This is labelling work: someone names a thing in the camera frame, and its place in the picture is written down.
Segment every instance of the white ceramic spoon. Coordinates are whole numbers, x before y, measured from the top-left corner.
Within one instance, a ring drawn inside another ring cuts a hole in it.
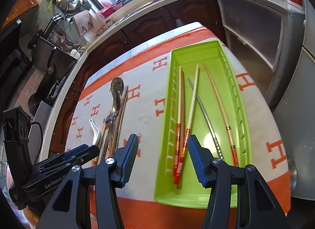
[[[98,141],[100,140],[100,130],[98,129],[98,127],[95,125],[94,121],[92,120],[92,118],[90,117],[89,122],[91,124],[92,130],[94,132],[94,137],[93,137],[93,145],[95,146]]]

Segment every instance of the screw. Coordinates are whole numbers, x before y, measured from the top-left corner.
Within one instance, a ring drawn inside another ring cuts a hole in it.
[[[247,169],[248,169],[249,171],[254,171],[254,170],[256,169],[256,167],[255,167],[254,165],[252,165],[252,164],[248,164],[248,165],[247,165]]]
[[[107,163],[107,164],[113,164],[114,163],[114,159],[113,158],[107,158],[106,160],[105,160],[105,162]]]
[[[222,162],[222,160],[220,158],[214,158],[212,160],[215,164],[220,164]]]
[[[74,165],[73,167],[72,167],[72,171],[73,172],[76,172],[76,171],[78,171],[80,169],[80,166],[79,165]]]

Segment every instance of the blue gripper pad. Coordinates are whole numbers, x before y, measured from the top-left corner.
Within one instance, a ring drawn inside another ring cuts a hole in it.
[[[123,188],[128,183],[133,168],[134,161],[137,156],[139,143],[138,136],[131,134],[127,144],[117,149],[114,159],[117,160],[115,174],[111,179],[118,183],[118,187]]]
[[[210,161],[213,159],[213,155],[209,149],[201,147],[196,135],[191,135],[189,137],[188,151],[193,162],[198,182],[201,183],[204,188],[209,188],[209,179],[207,176],[209,175]]]

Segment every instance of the stainless steel pot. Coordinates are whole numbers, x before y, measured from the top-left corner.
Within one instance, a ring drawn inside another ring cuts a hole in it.
[[[77,10],[78,0],[56,0],[58,8],[65,14],[72,15]]]

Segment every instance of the orange and white tablecloth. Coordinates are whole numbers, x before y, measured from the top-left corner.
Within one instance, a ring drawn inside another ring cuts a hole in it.
[[[201,228],[205,210],[167,206],[154,201],[155,179],[163,122],[170,51],[217,39],[200,23],[192,23],[155,37],[112,61],[87,82],[75,109],[66,150],[92,144],[92,117],[99,129],[112,107],[111,80],[120,76],[129,86],[119,147],[131,133],[139,136],[139,150],[130,181],[116,189],[125,228]],[[241,63],[224,47],[243,98],[251,137],[253,164],[274,192],[282,209],[290,209],[290,181],[285,150],[275,120],[264,97]],[[229,227],[234,228],[236,209]]]

